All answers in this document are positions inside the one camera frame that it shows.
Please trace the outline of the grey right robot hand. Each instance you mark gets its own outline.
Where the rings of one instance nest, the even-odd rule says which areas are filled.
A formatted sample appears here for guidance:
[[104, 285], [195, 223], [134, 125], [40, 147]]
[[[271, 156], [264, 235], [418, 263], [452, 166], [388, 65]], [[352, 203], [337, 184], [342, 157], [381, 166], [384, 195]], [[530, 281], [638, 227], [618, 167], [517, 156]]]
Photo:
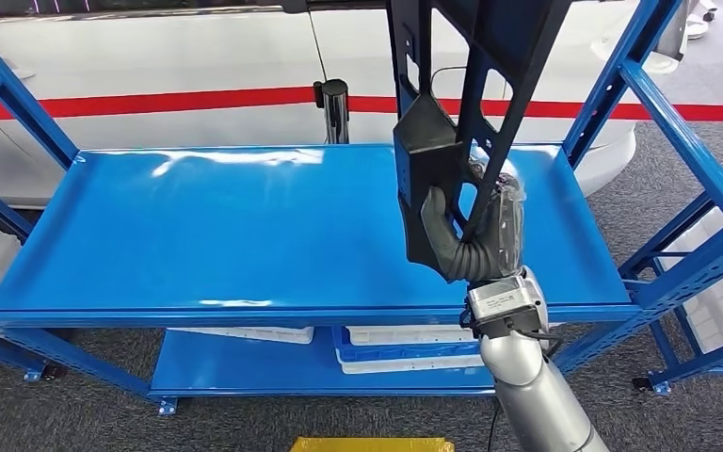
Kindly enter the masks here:
[[447, 281], [484, 283], [522, 273], [523, 203], [526, 195], [516, 168], [506, 161], [488, 195], [484, 216], [471, 241], [462, 241], [446, 219], [442, 190], [431, 187], [420, 210], [426, 237]]

